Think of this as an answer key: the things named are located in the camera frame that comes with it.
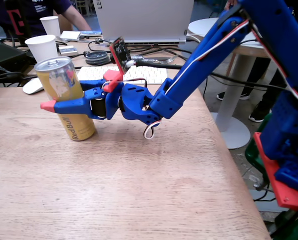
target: person's arm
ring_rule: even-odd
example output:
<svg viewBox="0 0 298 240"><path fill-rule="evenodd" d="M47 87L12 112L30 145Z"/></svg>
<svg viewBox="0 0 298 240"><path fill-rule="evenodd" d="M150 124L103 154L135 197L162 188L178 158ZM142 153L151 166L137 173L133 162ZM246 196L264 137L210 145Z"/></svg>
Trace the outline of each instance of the person's arm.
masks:
<svg viewBox="0 0 298 240"><path fill-rule="evenodd" d="M224 10L229 10L230 6L234 6L238 3L237 0L228 0L227 4L225 4Z"/></svg>
<svg viewBox="0 0 298 240"><path fill-rule="evenodd" d="M79 31L91 31L89 24L72 5L62 15Z"/></svg>

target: floor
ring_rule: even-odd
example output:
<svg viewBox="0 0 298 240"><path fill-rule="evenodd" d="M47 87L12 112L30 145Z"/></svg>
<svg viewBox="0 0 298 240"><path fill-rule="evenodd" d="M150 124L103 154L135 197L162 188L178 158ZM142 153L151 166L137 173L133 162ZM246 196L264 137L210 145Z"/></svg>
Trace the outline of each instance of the floor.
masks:
<svg viewBox="0 0 298 240"><path fill-rule="evenodd" d="M195 2L194 4L194 9L191 15L191 22L199 19L205 19L208 18L211 14L212 10L203 4L198 4ZM92 16L86 16L85 17L86 21L89 23L91 26L92 30L99 30L99 22L97 20L96 15ZM3 30L0 28L0 37L4 36ZM189 51L193 51L195 47L197 46L196 42L187 42L184 45L181 45L180 47ZM215 70L217 73L225 74L226 69L228 67L228 63L231 60L231 55L228 56ZM264 77L264 79L261 80L261 82L269 83L270 79L272 78L274 72L275 72L276 67L274 65L269 66L269 70ZM203 93L205 87L205 82L202 83L199 86L199 90L201 93ZM226 86L222 85L212 78L209 78L208 86L206 89L205 93L205 102L210 110L210 112L217 112L221 101L219 101L216 98L216 95L220 92L225 91ZM251 135L257 130L259 127L259 123L254 123L250 120L248 120L248 116L251 114L253 108L256 106L256 104L261 100L261 97L263 95L263 92L254 90L251 94L251 98L249 100L240 100L238 103L238 106L233 114L233 116L240 121L242 121L250 130ZM245 152L246 146L239 148L239 149L234 149L230 150L230 153L232 154L232 157L239 168L239 171L248 186L249 189L254 189L254 184L258 184L260 180L262 179L261 174L254 168L252 167L246 160L244 152ZM274 217L276 216L276 213L262 213L262 217L264 220L267 221L272 221Z"/></svg>

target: energy drink can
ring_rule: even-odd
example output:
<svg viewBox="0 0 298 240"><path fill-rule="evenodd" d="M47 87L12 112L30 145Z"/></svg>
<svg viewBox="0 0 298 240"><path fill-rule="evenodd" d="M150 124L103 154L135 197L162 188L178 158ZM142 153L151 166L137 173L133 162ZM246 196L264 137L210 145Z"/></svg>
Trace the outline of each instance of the energy drink can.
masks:
<svg viewBox="0 0 298 240"><path fill-rule="evenodd" d="M41 61L34 69L50 100L58 102L83 97L81 84L70 58L59 56ZM93 120L83 114L58 114L67 134L82 141L95 132Z"/></svg>

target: person's hand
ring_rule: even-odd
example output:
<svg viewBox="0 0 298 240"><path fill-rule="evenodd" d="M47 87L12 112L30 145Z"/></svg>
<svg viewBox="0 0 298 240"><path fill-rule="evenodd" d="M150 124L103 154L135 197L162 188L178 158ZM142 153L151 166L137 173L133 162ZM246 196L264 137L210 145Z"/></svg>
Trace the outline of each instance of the person's hand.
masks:
<svg viewBox="0 0 298 240"><path fill-rule="evenodd" d="M237 0L228 0L227 4L225 4L224 10L229 10L230 6L234 6L238 3Z"/></svg>

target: silver laptop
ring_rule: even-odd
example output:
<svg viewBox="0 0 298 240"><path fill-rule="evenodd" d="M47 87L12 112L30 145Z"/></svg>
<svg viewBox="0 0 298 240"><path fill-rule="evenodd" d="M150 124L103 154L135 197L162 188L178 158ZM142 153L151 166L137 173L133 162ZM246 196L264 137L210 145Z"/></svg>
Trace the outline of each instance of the silver laptop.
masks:
<svg viewBox="0 0 298 240"><path fill-rule="evenodd" d="M128 45L184 43L194 0L93 0L103 38Z"/></svg>

